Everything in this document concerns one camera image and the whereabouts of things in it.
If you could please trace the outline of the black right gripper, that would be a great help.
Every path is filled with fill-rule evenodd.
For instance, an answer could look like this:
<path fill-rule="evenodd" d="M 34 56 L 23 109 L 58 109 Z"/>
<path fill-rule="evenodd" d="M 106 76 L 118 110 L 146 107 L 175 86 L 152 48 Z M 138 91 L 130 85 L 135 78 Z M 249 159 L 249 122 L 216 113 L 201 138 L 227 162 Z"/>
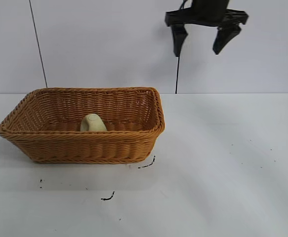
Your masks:
<path fill-rule="evenodd" d="M 240 34 L 239 24 L 246 24 L 249 18 L 245 11 L 229 9 L 228 4 L 229 0 L 193 0 L 188 8 L 167 12 L 165 23 L 171 26 L 174 55 L 180 56 L 183 43 L 188 36 L 185 24 L 218 27 L 212 48 L 215 55 L 218 55 Z"/>

